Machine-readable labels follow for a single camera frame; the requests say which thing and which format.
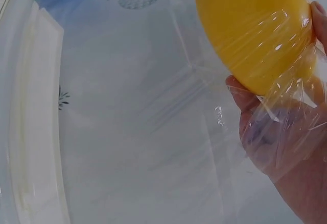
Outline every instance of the yellow ball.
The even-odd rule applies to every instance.
[[[294,66],[315,41],[308,0],[196,3],[216,53],[230,72],[257,95],[266,95],[274,81]],[[310,76],[311,72],[308,67],[301,75]]]

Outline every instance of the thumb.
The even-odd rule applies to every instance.
[[[311,3],[313,28],[317,39],[322,43],[327,52],[327,13],[323,6],[313,1]]]

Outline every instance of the skin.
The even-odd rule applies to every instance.
[[[326,52],[326,11],[317,2],[311,9],[316,37]],[[327,103],[321,83],[304,85],[316,108],[286,99],[273,108],[279,122],[233,76],[226,85],[241,110],[240,138],[248,157],[304,223],[327,223]]]

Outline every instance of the yellow object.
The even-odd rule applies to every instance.
[[[308,0],[196,2],[216,53],[253,93],[266,95],[274,81],[298,63],[299,77],[311,76],[315,55],[299,58],[315,42]]]

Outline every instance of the clear plastic film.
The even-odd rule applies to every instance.
[[[324,223],[309,2],[0,0],[0,223]]]
[[[325,206],[327,162],[323,6],[310,0],[196,2],[208,40],[231,73],[225,82],[240,110],[233,126],[226,117],[235,113],[216,107],[226,135],[234,138],[237,131],[241,140],[242,148],[229,157],[233,167],[250,159],[303,222],[324,223],[317,207]],[[214,78],[221,71],[210,61],[195,69],[213,93],[225,94]],[[217,105],[228,100],[215,97]],[[316,184],[321,188],[314,189]]]

